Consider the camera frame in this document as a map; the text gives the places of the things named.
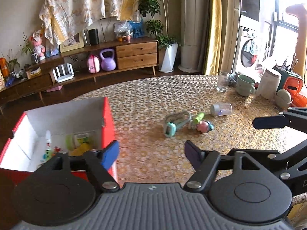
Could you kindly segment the green cylindrical tube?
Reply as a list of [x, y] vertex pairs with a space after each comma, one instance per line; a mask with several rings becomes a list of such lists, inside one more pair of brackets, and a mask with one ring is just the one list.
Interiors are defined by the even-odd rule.
[[203, 120], [204, 116], [205, 116], [205, 113], [203, 112], [197, 114], [193, 119], [193, 123], [196, 125], [199, 124]]

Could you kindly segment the pale green mug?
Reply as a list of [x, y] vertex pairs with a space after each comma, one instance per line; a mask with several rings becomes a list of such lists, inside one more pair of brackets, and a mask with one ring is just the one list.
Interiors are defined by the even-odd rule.
[[256, 82], [253, 78], [244, 74], [239, 74], [237, 77], [236, 92], [243, 97], [248, 97], [250, 94], [255, 94], [255, 83]]

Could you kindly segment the white wifi router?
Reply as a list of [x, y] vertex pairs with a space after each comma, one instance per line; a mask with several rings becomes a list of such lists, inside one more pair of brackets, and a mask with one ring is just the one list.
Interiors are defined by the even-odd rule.
[[71, 63], [59, 65], [52, 69], [53, 76], [57, 83], [62, 83], [73, 79], [74, 71]]

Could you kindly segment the washing machine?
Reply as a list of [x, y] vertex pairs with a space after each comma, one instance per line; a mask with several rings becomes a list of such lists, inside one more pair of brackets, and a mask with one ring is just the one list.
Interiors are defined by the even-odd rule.
[[254, 30], [240, 26], [233, 72], [250, 75], [257, 70], [258, 44], [257, 33]]

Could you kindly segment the white potted tree planter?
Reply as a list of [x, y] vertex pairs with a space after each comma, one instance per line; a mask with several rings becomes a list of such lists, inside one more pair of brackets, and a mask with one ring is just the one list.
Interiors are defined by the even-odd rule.
[[169, 2], [170, 0], [139, 0], [138, 10], [142, 17], [150, 16], [145, 22], [146, 31], [159, 43], [164, 50], [164, 56], [158, 65], [161, 73], [174, 71], [174, 63], [178, 50], [178, 41], [169, 32]]

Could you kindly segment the framed picture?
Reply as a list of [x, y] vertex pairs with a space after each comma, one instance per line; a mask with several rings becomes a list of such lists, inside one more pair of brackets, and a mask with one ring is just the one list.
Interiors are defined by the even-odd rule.
[[72, 51], [75, 49], [80, 49], [84, 47], [84, 41], [82, 33], [78, 33], [69, 39], [65, 40], [62, 44], [60, 44], [59, 49], [60, 53], [66, 53], [68, 51]]

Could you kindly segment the grey-green oval case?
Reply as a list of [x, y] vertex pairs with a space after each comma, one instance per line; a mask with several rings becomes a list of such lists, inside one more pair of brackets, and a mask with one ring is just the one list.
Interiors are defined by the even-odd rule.
[[172, 122], [176, 124], [176, 130], [181, 129], [185, 124], [191, 120], [191, 113], [189, 111], [181, 111], [167, 115], [164, 119], [164, 123]]

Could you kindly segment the wooden tv cabinet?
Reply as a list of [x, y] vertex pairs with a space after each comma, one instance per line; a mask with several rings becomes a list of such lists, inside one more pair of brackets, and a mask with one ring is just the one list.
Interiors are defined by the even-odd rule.
[[[89, 55], [99, 57], [100, 51], [106, 48], [115, 50], [116, 69], [89, 73]], [[72, 64], [74, 77], [57, 83], [52, 69], [66, 63]], [[66, 102], [97, 88], [155, 77], [158, 63], [159, 44], [149, 37], [132, 39], [130, 42], [113, 40], [52, 56], [34, 66], [35, 70], [41, 69], [37, 76], [26, 81], [16, 81], [1, 90], [1, 115], [16, 116], [25, 108]]]

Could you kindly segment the white green glue stick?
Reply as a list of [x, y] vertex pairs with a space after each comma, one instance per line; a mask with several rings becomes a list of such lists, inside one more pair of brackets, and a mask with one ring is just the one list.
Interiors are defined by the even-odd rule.
[[46, 148], [45, 148], [45, 153], [43, 157], [44, 157], [44, 161], [48, 161], [51, 159], [52, 154], [53, 154], [53, 150], [51, 148], [51, 133], [49, 130], [46, 131], [45, 140], [46, 140]]

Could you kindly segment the purple kettlebell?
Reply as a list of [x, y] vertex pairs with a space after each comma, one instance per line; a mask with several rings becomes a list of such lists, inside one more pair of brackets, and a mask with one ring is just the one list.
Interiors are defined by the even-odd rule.
[[[111, 57], [104, 57], [104, 53], [112, 53]], [[113, 71], [116, 69], [115, 50], [106, 48], [100, 51], [101, 68], [103, 71]]]

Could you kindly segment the pink eraser block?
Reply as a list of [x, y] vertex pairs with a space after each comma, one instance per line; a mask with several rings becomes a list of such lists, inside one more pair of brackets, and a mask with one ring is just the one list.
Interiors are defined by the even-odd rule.
[[201, 133], [208, 133], [211, 131], [211, 124], [208, 121], [200, 121], [197, 125], [197, 130]]

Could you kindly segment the black cylindrical speaker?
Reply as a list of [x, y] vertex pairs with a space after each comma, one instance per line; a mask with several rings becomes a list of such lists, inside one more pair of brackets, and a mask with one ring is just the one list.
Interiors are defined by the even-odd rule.
[[98, 29], [91, 29], [88, 31], [89, 43], [91, 46], [99, 44]]

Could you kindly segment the floral cloth drape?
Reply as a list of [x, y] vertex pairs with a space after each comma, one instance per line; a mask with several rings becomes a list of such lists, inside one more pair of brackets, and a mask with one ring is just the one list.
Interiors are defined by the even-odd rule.
[[59, 46], [100, 19], [131, 20], [139, 0], [44, 0], [39, 19], [45, 38]]

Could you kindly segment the red cardboard box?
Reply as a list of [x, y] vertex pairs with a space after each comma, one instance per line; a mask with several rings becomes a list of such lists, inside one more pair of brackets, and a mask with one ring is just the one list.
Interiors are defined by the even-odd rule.
[[109, 100], [91, 98], [54, 104], [25, 111], [17, 121], [12, 136], [1, 152], [1, 173], [18, 184], [42, 165], [46, 148], [46, 131], [51, 133], [51, 148], [55, 155], [65, 151], [65, 136], [94, 131], [93, 149], [106, 148], [115, 138]]

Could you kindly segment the pink doll figurine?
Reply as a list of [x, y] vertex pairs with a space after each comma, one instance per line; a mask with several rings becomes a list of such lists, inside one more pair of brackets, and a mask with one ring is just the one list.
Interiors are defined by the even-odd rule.
[[29, 37], [29, 40], [33, 46], [33, 52], [38, 55], [40, 61], [45, 59], [46, 51], [45, 47], [43, 46], [43, 36], [42, 30], [37, 30], [34, 31]]

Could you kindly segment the clear drinking glass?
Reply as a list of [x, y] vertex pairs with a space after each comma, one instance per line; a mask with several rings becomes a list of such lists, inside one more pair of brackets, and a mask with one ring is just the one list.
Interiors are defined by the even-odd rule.
[[218, 83], [216, 86], [216, 90], [218, 92], [221, 92], [221, 93], [226, 92], [227, 87], [229, 85], [229, 77], [230, 77], [230, 74], [228, 72], [225, 72], [225, 71], [219, 72]]

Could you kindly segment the pink toy backpack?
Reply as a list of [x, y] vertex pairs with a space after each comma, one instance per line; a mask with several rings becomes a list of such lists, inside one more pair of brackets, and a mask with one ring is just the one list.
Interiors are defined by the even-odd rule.
[[89, 55], [87, 59], [87, 69], [91, 74], [98, 73], [100, 71], [100, 61], [98, 56]]

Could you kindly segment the clear plastic bag of fruit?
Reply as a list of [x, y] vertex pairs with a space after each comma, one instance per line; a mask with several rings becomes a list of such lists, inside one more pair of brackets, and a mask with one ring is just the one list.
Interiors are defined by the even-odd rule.
[[114, 24], [114, 33], [119, 42], [130, 42], [132, 37], [132, 26], [126, 21], [119, 21]]

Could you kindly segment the green orange utensil holder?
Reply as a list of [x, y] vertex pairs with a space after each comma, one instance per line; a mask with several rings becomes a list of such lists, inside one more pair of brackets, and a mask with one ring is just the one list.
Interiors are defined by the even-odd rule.
[[281, 74], [281, 81], [277, 88], [287, 90], [290, 94], [292, 104], [296, 107], [306, 107], [306, 96], [300, 94], [303, 88], [303, 78], [294, 72], [294, 67], [298, 63], [296, 53], [293, 54], [292, 62], [287, 65], [287, 59], [281, 66], [275, 64], [273, 69]]

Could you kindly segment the small potted plant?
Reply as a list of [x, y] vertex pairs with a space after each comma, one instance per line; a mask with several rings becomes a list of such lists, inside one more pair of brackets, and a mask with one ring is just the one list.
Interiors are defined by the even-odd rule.
[[39, 56], [34, 51], [34, 46], [25, 33], [23, 33], [23, 45], [19, 46], [21, 47], [21, 54], [30, 54], [32, 64], [39, 63]]

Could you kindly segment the yellow curtain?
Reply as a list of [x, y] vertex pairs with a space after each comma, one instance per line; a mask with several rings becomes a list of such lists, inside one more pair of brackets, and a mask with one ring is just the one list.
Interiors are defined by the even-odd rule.
[[222, 36], [222, 0], [210, 0], [209, 38], [203, 73], [218, 75]]

